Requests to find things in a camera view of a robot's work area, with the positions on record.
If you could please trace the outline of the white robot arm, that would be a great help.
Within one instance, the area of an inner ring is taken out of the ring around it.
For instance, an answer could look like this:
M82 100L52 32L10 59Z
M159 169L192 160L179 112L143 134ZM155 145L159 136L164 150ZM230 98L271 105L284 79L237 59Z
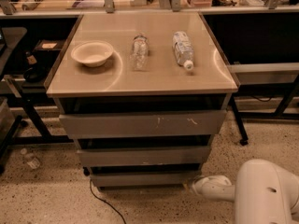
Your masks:
M224 175L183 183L192 194L235 204L235 224L292 224L299 218L299 176L271 161L244 162L233 184Z

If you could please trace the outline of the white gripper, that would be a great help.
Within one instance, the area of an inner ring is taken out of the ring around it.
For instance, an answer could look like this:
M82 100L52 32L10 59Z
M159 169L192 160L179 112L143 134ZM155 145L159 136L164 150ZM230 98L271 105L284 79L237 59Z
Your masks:
M197 176L188 182L183 182L182 186L196 195L204 197L231 197L232 183L224 175Z

